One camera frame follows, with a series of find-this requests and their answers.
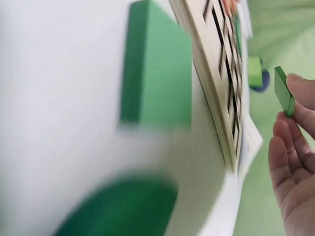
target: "blurred green object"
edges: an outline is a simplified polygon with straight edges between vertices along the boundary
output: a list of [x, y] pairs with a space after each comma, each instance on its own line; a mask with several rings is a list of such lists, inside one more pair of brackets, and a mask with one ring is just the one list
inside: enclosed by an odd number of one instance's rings
[[250, 87], [262, 87], [261, 63], [259, 57], [249, 57], [248, 82]]
[[161, 178], [121, 180], [86, 199], [55, 236], [163, 236], [177, 193]]
[[192, 43], [153, 0], [131, 5], [122, 123], [172, 128], [191, 124]]
[[236, 39], [237, 39], [237, 46], [239, 52], [242, 51], [242, 31], [241, 31], [241, 22], [240, 17], [238, 15], [235, 16], [235, 29], [236, 29]]

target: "finger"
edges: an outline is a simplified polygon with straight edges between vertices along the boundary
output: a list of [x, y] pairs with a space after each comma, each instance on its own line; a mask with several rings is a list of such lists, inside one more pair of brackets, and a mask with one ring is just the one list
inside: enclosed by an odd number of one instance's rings
[[314, 80], [305, 80], [299, 75], [289, 74], [286, 84], [296, 101], [310, 110], [315, 110]]
[[303, 107], [296, 102], [293, 118], [306, 132], [315, 139], [315, 111]]
[[229, 0], [223, 0], [223, 5], [228, 16], [231, 16], [230, 3]]
[[273, 137], [269, 143], [269, 172], [272, 186], [281, 206], [288, 193], [296, 186], [291, 176], [286, 148], [279, 137]]
[[299, 126], [292, 118], [287, 118], [283, 112], [277, 115], [277, 119], [282, 119], [287, 122], [292, 134], [295, 150], [302, 165], [311, 174], [315, 174], [315, 154], [312, 152], [312, 149], [302, 134]]
[[311, 173], [304, 169], [299, 159], [299, 156], [294, 147], [289, 125], [282, 119], [277, 120], [273, 127], [273, 133], [275, 136], [281, 138], [284, 142], [291, 175], [295, 182], [299, 183], [309, 178]]

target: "hand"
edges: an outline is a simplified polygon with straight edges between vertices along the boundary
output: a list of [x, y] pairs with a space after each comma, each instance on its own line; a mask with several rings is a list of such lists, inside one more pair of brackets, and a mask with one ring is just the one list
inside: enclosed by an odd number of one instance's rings
[[236, 3], [239, 1], [240, 0], [223, 0], [223, 5], [228, 16], [231, 16], [232, 14], [235, 15], [237, 13]]
[[297, 124], [315, 139], [315, 81], [288, 75], [293, 118], [279, 113], [269, 144], [269, 170], [288, 236], [315, 235], [315, 153]]

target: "paper sheet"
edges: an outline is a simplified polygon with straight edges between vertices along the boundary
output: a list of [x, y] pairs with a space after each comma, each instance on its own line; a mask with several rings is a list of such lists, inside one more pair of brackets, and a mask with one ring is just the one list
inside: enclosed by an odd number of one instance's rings
[[262, 136], [257, 130], [247, 108], [244, 108], [243, 115], [243, 138], [245, 139], [246, 147], [244, 150], [245, 153], [241, 156], [239, 165], [239, 179], [241, 181], [245, 180], [252, 162], [256, 158], [263, 143]]

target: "blue object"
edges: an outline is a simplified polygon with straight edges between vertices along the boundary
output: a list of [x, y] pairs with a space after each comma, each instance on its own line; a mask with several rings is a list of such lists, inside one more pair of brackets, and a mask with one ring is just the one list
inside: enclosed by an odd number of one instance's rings
[[256, 92], [265, 92], [270, 84], [270, 74], [267, 70], [262, 71], [262, 87], [251, 87]]

